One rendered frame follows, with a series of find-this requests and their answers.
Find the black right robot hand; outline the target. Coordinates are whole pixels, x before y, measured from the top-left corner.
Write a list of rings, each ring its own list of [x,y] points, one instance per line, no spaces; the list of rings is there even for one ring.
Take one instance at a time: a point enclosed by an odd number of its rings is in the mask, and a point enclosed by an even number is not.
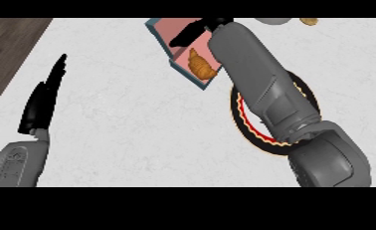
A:
[[[226,25],[232,21],[232,18],[201,18],[186,25],[171,39],[170,46],[173,48],[188,47],[205,31],[213,32],[220,25]]]

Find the grey round object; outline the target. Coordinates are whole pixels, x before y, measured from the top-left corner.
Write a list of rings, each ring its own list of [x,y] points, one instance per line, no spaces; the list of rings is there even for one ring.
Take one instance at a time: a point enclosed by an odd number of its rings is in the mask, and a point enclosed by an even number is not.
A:
[[[282,25],[291,21],[292,18],[255,18],[258,22],[267,25]]]

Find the dark wooden surface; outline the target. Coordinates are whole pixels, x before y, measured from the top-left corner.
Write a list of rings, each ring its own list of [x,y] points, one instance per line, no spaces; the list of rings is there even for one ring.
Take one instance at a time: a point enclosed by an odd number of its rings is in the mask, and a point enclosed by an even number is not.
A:
[[[0,95],[52,23],[52,18],[0,18]]]

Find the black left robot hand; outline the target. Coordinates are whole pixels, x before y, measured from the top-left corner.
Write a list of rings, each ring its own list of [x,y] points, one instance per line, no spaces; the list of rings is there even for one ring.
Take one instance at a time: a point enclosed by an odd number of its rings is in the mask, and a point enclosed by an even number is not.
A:
[[[67,57],[67,54],[61,56],[52,68],[48,80],[39,83],[30,96],[18,127],[18,132],[22,134],[28,134],[31,129],[48,129],[51,126],[58,92],[62,78],[67,74]]]

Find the black plate with red rim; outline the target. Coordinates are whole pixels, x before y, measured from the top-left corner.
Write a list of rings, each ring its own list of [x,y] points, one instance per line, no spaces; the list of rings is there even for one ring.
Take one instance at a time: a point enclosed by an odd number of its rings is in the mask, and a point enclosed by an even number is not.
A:
[[[310,101],[316,110],[320,111],[314,93],[306,82],[292,72],[289,72],[289,77],[303,96]],[[297,143],[278,142],[270,134],[264,134],[258,131],[248,119],[248,114],[245,113],[245,101],[236,87],[232,87],[230,90],[230,112],[236,128],[242,133],[244,138],[261,151],[267,152],[269,154],[286,156],[294,149],[309,143],[307,140],[301,140]]]

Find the golden brown croissant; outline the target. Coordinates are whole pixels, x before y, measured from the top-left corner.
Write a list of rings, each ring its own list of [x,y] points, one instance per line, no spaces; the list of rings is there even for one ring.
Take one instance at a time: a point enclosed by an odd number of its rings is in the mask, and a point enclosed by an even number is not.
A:
[[[211,67],[205,58],[195,49],[189,50],[188,67],[195,76],[204,81],[217,76],[217,70]]]

